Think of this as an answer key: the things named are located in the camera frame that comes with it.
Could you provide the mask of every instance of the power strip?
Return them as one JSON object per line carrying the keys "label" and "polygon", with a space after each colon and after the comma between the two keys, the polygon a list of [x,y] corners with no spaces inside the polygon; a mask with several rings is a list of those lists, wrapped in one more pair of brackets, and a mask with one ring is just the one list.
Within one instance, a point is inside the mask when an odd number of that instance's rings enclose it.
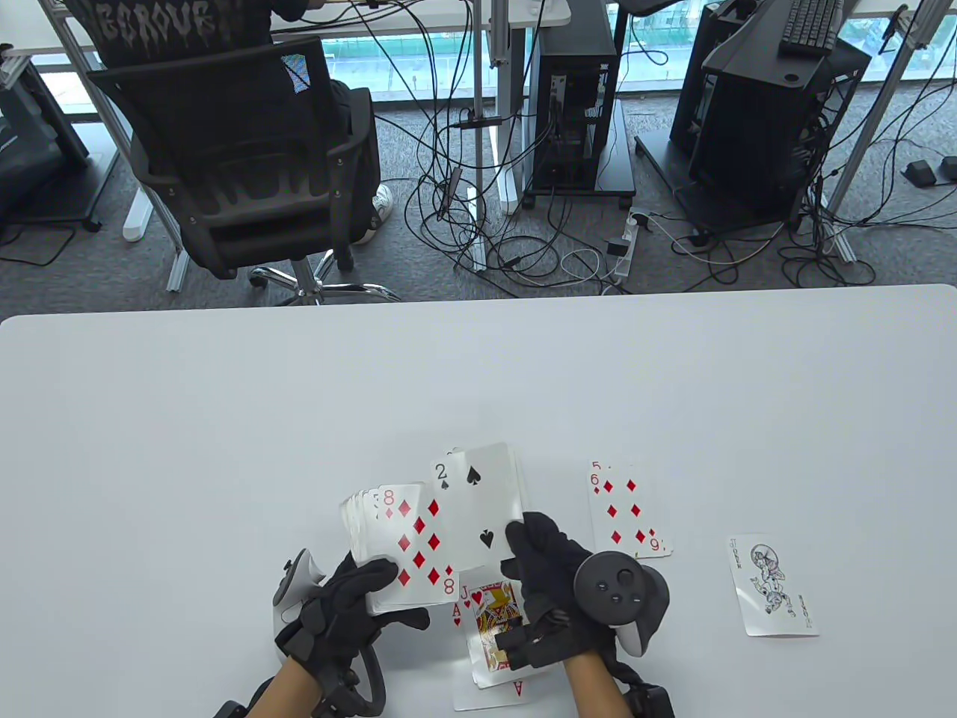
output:
{"label": "power strip", "polygon": [[638,243],[638,233],[642,229],[648,230],[648,215],[632,205],[625,218],[625,231],[620,238],[608,241],[608,254],[615,262],[612,273],[616,283],[626,280],[632,271],[634,247]]}

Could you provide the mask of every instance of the chair armrest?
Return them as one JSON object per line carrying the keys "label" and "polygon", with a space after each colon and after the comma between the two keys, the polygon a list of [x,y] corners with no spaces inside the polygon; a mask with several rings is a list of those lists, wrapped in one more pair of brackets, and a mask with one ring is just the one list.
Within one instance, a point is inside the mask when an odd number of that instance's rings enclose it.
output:
{"label": "chair armrest", "polygon": [[326,152],[331,160],[348,157],[354,153],[368,139],[372,130],[372,95],[368,89],[362,87],[350,93],[349,105],[351,109],[352,132],[341,145],[335,146]]}
{"label": "chair armrest", "polygon": [[146,157],[143,143],[140,142],[135,133],[130,143],[129,165],[133,170],[133,176],[154,190],[163,187],[178,187],[181,184],[177,177],[153,174],[149,171],[149,158]]}

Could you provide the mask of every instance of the person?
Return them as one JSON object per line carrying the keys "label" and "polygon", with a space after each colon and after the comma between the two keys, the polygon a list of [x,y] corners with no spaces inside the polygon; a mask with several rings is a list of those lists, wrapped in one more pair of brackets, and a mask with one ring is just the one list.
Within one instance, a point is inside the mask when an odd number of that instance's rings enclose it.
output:
{"label": "person", "polygon": [[[167,62],[225,53],[272,43],[272,13],[283,20],[300,20],[307,10],[325,0],[64,0],[66,7],[90,35],[107,68]],[[288,93],[295,83],[290,73],[270,75],[278,91]],[[349,89],[332,80],[332,94],[349,125]],[[308,88],[298,93],[308,103]],[[243,115],[237,113],[236,122]],[[371,207],[353,208],[354,244],[372,240],[394,206],[391,190],[380,183],[379,150],[372,124],[356,171],[355,193],[372,196]]]}
{"label": "person", "polygon": [[[595,623],[578,608],[573,593],[575,572],[590,556],[541,513],[524,514],[523,522],[512,522],[505,531],[514,559],[502,562],[502,573],[522,581],[526,602],[545,599],[568,615],[581,652],[564,661],[565,672],[579,718],[631,718],[625,698],[606,667],[602,653],[615,650],[614,631]],[[338,626],[317,640],[304,661],[288,658],[277,676],[250,708],[248,718],[309,718],[322,699],[318,681],[313,678],[329,662],[348,668],[359,649],[378,637],[392,623],[418,630],[429,627],[429,614],[410,609],[379,617],[366,610],[366,594],[389,585],[398,574],[388,559],[376,559],[361,568],[351,554],[311,600],[322,603],[325,623]],[[302,610],[307,611],[308,602]]]}

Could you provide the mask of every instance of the black shirt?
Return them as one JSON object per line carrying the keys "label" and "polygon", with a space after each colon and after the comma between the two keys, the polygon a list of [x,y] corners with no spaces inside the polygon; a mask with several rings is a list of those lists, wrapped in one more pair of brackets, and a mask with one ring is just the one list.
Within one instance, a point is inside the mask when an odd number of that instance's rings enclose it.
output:
{"label": "black shirt", "polygon": [[107,67],[186,59],[272,42],[272,12],[299,20],[308,0],[65,0]]}

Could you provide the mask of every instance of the chair base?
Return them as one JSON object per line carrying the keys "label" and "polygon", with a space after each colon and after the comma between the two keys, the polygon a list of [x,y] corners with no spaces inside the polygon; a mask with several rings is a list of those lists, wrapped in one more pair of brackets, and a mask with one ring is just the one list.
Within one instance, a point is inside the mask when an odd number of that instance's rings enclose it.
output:
{"label": "chair base", "polygon": [[295,277],[272,267],[257,267],[249,273],[249,282],[255,287],[265,287],[271,282],[293,292],[294,296],[280,306],[325,304],[328,299],[340,297],[402,301],[394,292],[379,284],[323,284],[335,263],[330,249],[320,260],[316,271],[312,270],[308,259],[296,259],[292,262]]}

